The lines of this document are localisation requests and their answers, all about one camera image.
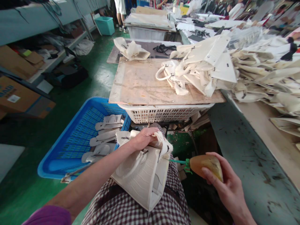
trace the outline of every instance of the green nozzle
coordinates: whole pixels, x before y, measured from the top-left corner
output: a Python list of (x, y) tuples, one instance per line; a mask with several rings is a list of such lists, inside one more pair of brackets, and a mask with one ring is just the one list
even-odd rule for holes
[(191, 172), (190, 159), (186, 159), (185, 161), (169, 159), (169, 161), (175, 162), (175, 163), (180, 163), (180, 164), (185, 164), (184, 171), (185, 171), (186, 173), (191, 173), (191, 174), (193, 174), (193, 173)]

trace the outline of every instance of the handbag strap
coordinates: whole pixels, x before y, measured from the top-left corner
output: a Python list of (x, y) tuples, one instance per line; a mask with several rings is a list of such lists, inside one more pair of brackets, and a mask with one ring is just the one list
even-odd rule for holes
[(161, 81), (161, 80), (167, 80), (167, 79), (169, 79), (170, 77), (171, 77), (171, 75), (169, 74), (168, 76), (166, 76), (166, 77), (163, 77), (163, 78), (159, 78), (158, 77), (158, 75), (165, 69), (165, 65), (163, 65), (157, 72), (156, 72), (156, 74), (155, 74), (155, 78), (157, 79), (157, 80), (159, 80), (159, 81)]

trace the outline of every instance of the hand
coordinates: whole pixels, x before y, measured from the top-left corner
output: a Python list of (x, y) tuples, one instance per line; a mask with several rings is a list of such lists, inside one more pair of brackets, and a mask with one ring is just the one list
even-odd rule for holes
[(230, 212), (236, 225), (256, 224), (247, 207), (242, 182), (235, 174), (229, 162), (218, 153), (207, 152), (207, 155), (213, 155), (218, 158), (221, 164), (224, 183), (222, 183), (209, 169), (203, 167), (202, 171), (206, 176), (207, 182), (212, 184), (219, 197)]
[(143, 150), (150, 142), (157, 141), (156, 137), (152, 137), (155, 132), (158, 132), (157, 127), (144, 128), (142, 131), (128, 142), (134, 151)]

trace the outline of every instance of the table surface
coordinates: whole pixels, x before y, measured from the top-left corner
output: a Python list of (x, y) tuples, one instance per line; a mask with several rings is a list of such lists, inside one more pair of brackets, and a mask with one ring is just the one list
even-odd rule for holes
[(280, 115), (262, 102), (226, 103), (208, 115), (223, 156), (242, 181), (246, 203), (257, 224), (300, 221), (298, 140), (278, 130), (269, 117)]
[[(177, 23), (194, 24), (192, 20), (193, 19), (189, 18), (189, 17), (188, 18), (177, 19), (177, 18), (175, 18), (175, 15), (173, 13), (170, 14), (170, 21), (173, 21), (175, 24), (177, 24)], [(197, 26), (195, 26), (195, 30), (199, 30), (199, 31), (205, 30), (207, 33), (210, 34), (210, 37), (213, 37), (216, 34), (216, 32), (214, 32), (213, 29), (209, 29), (209, 28), (206, 28), (206, 27), (197, 27)], [(198, 41), (195, 41), (195, 40), (192, 40), (192, 39), (188, 38), (192, 34), (195, 34), (194, 32), (187, 31), (187, 30), (180, 30), (179, 33), (182, 37), (183, 44), (196, 44), (196, 43), (198, 43)]]
[[(180, 42), (165, 42), (165, 41), (153, 41), (153, 40), (142, 40), (142, 39), (136, 39), (136, 40), (126, 39), (125, 41), (126, 41), (126, 43), (135, 41), (137, 44), (141, 45), (143, 49), (150, 52), (151, 58), (155, 58), (155, 56), (162, 56), (162, 57), (167, 57), (167, 58), (169, 57), (169, 56), (165, 55), (164, 53), (157, 52), (155, 49), (153, 50), (153, 48), (155, 48), (158, 45), (161, 45), (161, 44), (164, 44), (165, 46), (181, 45)], [(114, 47), (112, 48), (112, 51), (110, 52), (110, 55), (107, 58), (106, 63), (119, 63), (120, 57), (122, 57), (122, 56), (120, 56), (120, 51), (114, 45)]]
[(186, 85), (187, 95), (177, 95), (167, 80), (158, 81), (155, 74), (162, 62), (169, 59), (126, 61), (120, 58), (109, 96), (109, 103), (141, 105), (195, 105), (225, 102), (219, 90), (211, 98), (204, 96), (193, 85)]

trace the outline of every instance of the wooden board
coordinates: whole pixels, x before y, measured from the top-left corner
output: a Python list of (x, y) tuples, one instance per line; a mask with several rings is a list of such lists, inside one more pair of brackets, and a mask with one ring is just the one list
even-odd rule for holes
[[(151, 58), (155, 58), (155, 56), (162, 56), (162, 57), (169, 58), (169, 56), (167, 56), (163, 53), (157, 52), (155, 49), (153, 49), (156, 46), (161, 45), (162, 43), (138, 42), (138, 41), (136, 41), (136, 44), (141, 45), (143, 49), (150, 52), (150, 57)], [(114, 46), (112, 48), (112, 51), (110, 52), (109, 57), (107, 58), (106, 63), (119, 63), (119, 60), (120, 60), (120, 55), (119, 54), (120, 54), (119, 49), (116, 46)]]
[(147, 7), (138, 6), (136, 13), (138, 14), (147, 14), (147, 15), (160, 15), (160, 16), (167, 16), (168, 12), (166, 10), (159, 10), (159, 9), (151, 9)]
[(282, 169), (300, 190), (300, 151), (294, 144), (300, 142), (300, 138), (281, 131), (272, 124), (269, 118), (282, 116), (273, 107), (263, 102), (236, 103)]
[(186, 85), (187, 95), (177, 95), (169, 83), (158, 81), (155, 74), (162, 62), (170, 59), (126, 61), (120, 58), (109, 96), (109, 103), (141, 105), (195, 105), (223, 103), (225, 98), (216, 90), (211, 98), (204, 96), (193, 85)]

